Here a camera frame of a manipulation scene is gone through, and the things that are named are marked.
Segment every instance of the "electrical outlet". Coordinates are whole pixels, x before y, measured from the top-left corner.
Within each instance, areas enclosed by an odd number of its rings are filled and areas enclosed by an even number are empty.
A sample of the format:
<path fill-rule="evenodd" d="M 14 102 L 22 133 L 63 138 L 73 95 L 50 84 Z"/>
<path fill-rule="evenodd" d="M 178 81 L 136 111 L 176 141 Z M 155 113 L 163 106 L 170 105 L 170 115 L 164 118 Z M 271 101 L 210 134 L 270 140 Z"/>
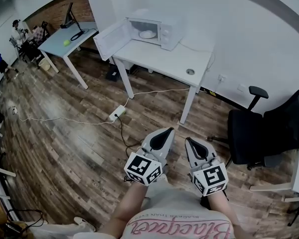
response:
<path fill-rule="evenodd" d="M 246 86 L 244 84 L 240 84 L 237 89 L 241 92 L 245 92 L 246 91 Z"/>
<path fill-rule="evenodd" d="M 109 117 L 110 117 L 110 120 L 111 120 L 111 121 L 115 121 L 119 116 L 121 116 L 122 114 L 124 114 L 125 111 L 126 111 L 125 107 L 122 106 L 122 105 L 120 105 L 119 107 L 117 107 L 117 108 L 115 109 L 114 112 L 112 112 L 112 113 L 110 114 L 110 116 L 109 116 Z"/>
<path fill-rule="evenodd" d="M 226 75 L 220 74 L 220 75 L 218 76 L 218 80 L 219 80 L 220 82 L 224 82 L 226 79 L 227 79 L 227 76 L 226 76 Z"/>

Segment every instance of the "trash bin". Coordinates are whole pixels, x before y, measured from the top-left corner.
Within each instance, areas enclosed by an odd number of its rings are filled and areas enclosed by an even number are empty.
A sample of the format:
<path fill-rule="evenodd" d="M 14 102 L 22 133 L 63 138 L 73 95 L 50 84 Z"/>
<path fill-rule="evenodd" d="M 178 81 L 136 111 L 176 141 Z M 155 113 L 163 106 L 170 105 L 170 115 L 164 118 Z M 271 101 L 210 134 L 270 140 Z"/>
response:
<path fill-rule="evenodd" d="M 46 58 L 43 58 L 39 63 L 39 67 L 41 67 L 44 71 L 47 71 L 50 69 L 51 66 L 48 60 Z"/>

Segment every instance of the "brick wall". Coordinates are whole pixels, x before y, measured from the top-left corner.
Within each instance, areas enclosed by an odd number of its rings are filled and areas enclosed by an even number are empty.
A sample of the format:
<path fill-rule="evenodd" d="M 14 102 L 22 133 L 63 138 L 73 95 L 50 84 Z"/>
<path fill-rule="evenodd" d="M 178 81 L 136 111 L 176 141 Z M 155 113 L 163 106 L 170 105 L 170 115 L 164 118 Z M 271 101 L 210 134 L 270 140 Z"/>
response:
<path fill-rule="evenodd" d="M 25 22 L 32 30 L 35 25 L 41 26 L 41 23 L 46 21 L 52 34 L 63 24 L 70 2 L 73 2 L 72 12 L 78 22 L 94 21 L 88 0 L 53 0 L 31 14 Z"/>

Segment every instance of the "power strip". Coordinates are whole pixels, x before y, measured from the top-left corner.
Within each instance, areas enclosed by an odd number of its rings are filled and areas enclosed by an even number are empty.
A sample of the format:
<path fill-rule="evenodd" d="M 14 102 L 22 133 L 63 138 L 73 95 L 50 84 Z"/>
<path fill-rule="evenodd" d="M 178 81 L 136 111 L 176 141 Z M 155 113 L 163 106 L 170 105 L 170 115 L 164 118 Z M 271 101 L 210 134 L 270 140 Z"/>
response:
<path fill-rule="evenodd" d="M 122 114 L 124 114 L 126 112 L 126 109 L 124 106 L 120 105 L 119 107 L 117 107 L 115 109 L 114 112 L 112 112 L 109 116 L 111 121 L 115 121 L 119 116 L 121 116 Z"/>

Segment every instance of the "sneaker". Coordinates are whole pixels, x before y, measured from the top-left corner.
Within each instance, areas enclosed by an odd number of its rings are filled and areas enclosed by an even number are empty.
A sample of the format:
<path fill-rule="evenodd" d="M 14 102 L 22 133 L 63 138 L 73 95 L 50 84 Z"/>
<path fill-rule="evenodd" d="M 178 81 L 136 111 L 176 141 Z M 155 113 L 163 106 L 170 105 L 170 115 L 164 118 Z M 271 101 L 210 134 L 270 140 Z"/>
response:
<path fill-rule="evenodd" d="M 159 181 L 165 181 L 165 182 L 168 182 L 168 179 L 167 179 L 167 176 L 166 174 L 161 174 L 158 176 L 158 178 L 156 179 L 156 182 L 159 182 Z"/>
<path fill-rule="evenodd" d="M 80 225 L 82 223 L 85 223 L 90 229 L 92 232 L 95 232 L 96 231 L 96 227 L 93 226 L 92 224 L 88 223 L 85 219 L 81 218 L 81 217 L 74 217 L 74 222 L 77 224 L 77 225 Z"/>

